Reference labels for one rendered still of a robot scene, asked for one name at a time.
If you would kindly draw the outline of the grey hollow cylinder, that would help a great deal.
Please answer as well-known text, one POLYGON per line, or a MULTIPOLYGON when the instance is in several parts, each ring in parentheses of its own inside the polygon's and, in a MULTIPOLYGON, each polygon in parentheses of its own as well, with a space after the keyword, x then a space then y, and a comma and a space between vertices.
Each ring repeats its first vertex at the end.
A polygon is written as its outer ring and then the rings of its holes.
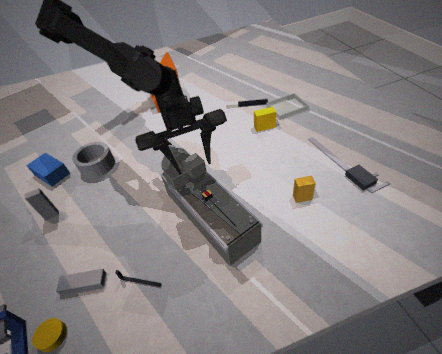
POLYGON ((82 146, 74 152, 72 162, 80 173, 87 178, 96 178, 108 173, 114 166, 115 160, 109 147, 102 142, 93 142, 82 146), (92 159, 100 157, 96 161, 92 159))

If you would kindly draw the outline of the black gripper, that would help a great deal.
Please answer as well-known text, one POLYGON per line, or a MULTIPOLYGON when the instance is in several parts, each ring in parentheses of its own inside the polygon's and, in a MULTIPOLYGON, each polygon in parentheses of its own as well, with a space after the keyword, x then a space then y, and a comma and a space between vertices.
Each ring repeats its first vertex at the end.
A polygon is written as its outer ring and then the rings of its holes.
POLYGON ((179 103, 180 97, 184 96, 183 93, 175 93, 168 96, 165 96, 157 101, 159 110, 161 112, 163 121, 166 126, 166 131, 155 134, 154 131, 139 135, 136 137, 136 143, 138 149, 140 151, 144 151, 150 148, 157 151, 160 150, 172 163, 177 172, 181 175, 180 168, 172 155, 167 143, 165 140, 200 129, 202 132, 200 133, 206 159, 208 164, 211 164, 211 153, 210 153, 210 142, 211 142, 211 134, 214 130, 216 130, 216 126, 219 126, 227 121, 225 113, 223 110, 218 109, 209 113, 204 114, 203 119, 197 120, 194 124, 187 124, 188 127, 184 127, 187 125, 180 126, 180 128, 176 128, 178 130, 172 129, 171 125, 167 126, 166 119, 164 116, 164 101, 170 100, 171 104, 179 103), (189 126, 190 125, 190 126, 189 126), (175 130, 175 131, 172 131, 175 130), (171 132, 172 131, 172 132, 171 132))

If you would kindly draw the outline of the blue rectangular block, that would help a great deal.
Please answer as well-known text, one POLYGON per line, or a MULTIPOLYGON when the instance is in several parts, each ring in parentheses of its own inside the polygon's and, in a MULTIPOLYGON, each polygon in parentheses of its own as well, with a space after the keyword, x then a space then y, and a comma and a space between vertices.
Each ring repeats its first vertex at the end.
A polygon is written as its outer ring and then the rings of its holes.
POLYGON ((26 166, 36 177, 52 187, 70 174, 62 162, 46 153, 26 166))

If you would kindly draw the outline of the yellow round disc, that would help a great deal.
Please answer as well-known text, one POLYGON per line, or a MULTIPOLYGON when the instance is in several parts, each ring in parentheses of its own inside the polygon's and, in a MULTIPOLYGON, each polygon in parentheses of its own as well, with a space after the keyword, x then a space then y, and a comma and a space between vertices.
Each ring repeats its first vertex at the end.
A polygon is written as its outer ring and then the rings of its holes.
POLYGON ((40 324, 32 338, 32 344, 44 352, 56 350, 68 333, 67 325, 57 318, 50 318, 40 324))

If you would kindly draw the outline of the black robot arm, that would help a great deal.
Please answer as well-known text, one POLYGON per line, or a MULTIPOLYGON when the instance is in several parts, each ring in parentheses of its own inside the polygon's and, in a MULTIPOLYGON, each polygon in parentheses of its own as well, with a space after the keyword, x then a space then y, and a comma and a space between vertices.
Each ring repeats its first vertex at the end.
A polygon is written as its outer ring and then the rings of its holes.
MULTIPOLYGON (((156 101, 183 93, 176 71, 155 61, 154 51, 139 45, 134 48, 125 42, 110 42, 83 26, 79 15, 61 0, 44 0, 35 25, 42 36, 56 43, 74 42, 103 59, 113 73, 122 77, 122 82, 136 91, 154 95, 156 101)), ((176 129, 196 123, 195 116, 204 113, 203 106, 199 96, 189 100, 181 96, 179 103, 163 102, 167 126, 176 129)))

